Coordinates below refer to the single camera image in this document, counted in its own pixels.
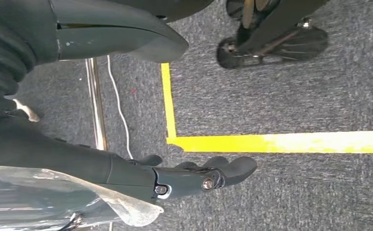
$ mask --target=prosthetic hand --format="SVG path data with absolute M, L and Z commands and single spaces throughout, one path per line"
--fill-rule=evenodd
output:
M 187 42 L 147 11 L 102 0 L 0 0 L 0 166 L 46 168 L 153 203 L 237 184 L 256 169 L 249 157 L 215 157 L 199 167 L 156 167 L 42 135 L 12 113 L 18 81 L 34 66 L 125 52 L 153 62 L 183 55 Z M 202 4 L 192 12 L 200 10 Z

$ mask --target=white cable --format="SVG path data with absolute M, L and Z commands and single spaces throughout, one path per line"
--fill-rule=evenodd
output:
M 113 73 L 111 71 L 110 55 L 107 55 L 107 65 L 108 65 L 108 75 L 110 76 L 111 82 L 113 83 L 114 91 L 116 92 L 117 105 L 118 105 L 118 113 L 120 114 L 121 120 L 123 121 L 124 128 L 125 128 L 125 135 L 127 137 L 127 152 L 128 152 L 129 157 L 131 159 L 134 159 L 134 157 L 131 154 L 131 151 L 129 150 L 129 132 L 128 132 L 128 126 L 127 126 L 127 122 L 125 121 L 124 115 L 122 114 L 122 111 L 121 111 L 120 96 L 118 94 L 118 89 L 117 89 L 116 81 L 114 80 Z

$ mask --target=yellow tape line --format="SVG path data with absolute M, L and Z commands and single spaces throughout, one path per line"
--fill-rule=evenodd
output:
M 167 143 L 185 152 L 373 153 L 373 131 L 177 137 L 169 64 L 162 64 Z
M 175 114 L 171 90 L 171 73 L 169 63 L 161 64 L 162 85 L 164 88 L 165 115 L 167 117 L 168 138 L 176 137 Z

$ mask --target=black wheel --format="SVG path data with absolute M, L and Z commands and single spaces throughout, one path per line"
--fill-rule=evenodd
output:
M 165 22 L 191 16 L 214 0 L 108 0 L 150 12 Z
M 236 21 L 240 21 L 243 18 L 243 7 L 244 0 L 227 0 L 227 15 Z
M 241 65 L 240 59 L 232 53 L 235 46 L 236 41 L 234 38 L 226 38 L 219 44 L 216 56 L 221 67 L 236 69 Z

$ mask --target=clear plastic wrap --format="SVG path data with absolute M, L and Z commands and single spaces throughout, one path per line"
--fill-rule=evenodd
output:
M 0 230 L 59 230 L 74 213 L 81 227 L 122 221 L 152 223 L 163 209 L 70 175 L 0 167 Z

